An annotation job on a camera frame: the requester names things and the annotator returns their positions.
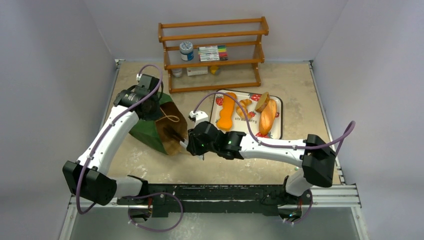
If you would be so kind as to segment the fake croissant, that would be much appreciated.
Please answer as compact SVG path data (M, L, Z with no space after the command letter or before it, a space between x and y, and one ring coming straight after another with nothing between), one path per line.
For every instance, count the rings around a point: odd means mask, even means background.
M248 111L248 106L252 104L252 101L250 99L243 99L239 101L239 104L240 106L236 107L237 115L243 120L245 119L250 120L252 116L250 115Z

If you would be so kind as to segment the strawberry print white tray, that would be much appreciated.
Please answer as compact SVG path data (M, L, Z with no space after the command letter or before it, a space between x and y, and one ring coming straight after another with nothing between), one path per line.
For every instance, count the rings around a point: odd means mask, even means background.
M223 98L222 93L234 93L239 102L243 100L251 100L251 104L246 107L246 113L249 116L249 125L252 132L256 137L271 138L271 139L282 139L283 138L283 101L275 96L270 95L269 98L276 102L277 110L275 114L275 119L273 121L273 126L267 135L263 135L259 131L259 123L261 114L255 110L257 101L260 99L261 95L254 92L244 92L236 91L229 89L220 89L219 94L214 96L214 103L212 105L211 113L209 115L209 121L213 124L220 119L220 111L223 109Z

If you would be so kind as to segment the green brown paper bag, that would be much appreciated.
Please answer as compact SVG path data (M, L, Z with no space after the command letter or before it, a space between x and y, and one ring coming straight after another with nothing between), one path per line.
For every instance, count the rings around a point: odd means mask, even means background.
M171 96L163 94L159 103L160 109L166 116L158 120L139 120L129 134L158 152L175 156L180 153L182 147L180 141L171 137L166 129L170 127L181 137L187 138L188 124Z

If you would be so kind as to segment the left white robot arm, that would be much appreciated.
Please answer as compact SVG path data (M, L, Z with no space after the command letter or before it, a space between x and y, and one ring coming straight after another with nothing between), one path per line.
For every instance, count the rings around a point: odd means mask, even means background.
M158 90L162 81L143 73L138 74L137 81L137 85L116 96L105 124L88 149L77 160L64 164L62 172L66 183L77 198L102 206L120 197L130 197L138 205L148 201L146 180L130 175L107 176L117 150L136 123L161 115Z

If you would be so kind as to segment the fake bread slice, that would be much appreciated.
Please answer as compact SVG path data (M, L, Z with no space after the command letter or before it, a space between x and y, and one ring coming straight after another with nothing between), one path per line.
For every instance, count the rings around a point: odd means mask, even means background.
M258 113L261 113L266 108L269 101L270 101L270 94L268 92L264 92L256 103L255 111Z

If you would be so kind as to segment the metal tongs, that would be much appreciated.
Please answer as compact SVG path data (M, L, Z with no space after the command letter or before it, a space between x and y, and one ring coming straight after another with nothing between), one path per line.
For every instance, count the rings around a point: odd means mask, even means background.
M171 131L170 136L172 139L176 140L182 148L186 149L188 146L188 140L185 139L181 134L175 131Z

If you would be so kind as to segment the fake baguette loaf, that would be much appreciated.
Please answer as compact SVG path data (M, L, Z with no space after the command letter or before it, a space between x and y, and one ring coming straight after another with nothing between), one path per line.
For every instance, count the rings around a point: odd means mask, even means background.
M277 110L277 102L270 99L260 114L258 129L261 135L267 135L272 129Z

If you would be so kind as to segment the orange fake bread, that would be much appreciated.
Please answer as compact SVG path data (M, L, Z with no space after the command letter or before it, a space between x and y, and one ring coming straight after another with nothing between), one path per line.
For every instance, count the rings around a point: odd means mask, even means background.
M234 113L235 101L237 96L233 92L228 92L222 97L222 109L219 112L219 119L216 126L222 131L230 131L233 126L232 116Z

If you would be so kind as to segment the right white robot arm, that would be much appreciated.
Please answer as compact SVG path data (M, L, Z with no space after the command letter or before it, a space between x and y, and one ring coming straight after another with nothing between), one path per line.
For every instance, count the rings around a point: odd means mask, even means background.
M211 152L226 160L265 159L298 167L297 172L286 178L285 187L280 191L282 200L288 204L294 203L312 186L330 188L333 185L336 153L315 134L298 140L263 138L242 131L223 132L203 121L188 130L188 138L180 145L201 158Z

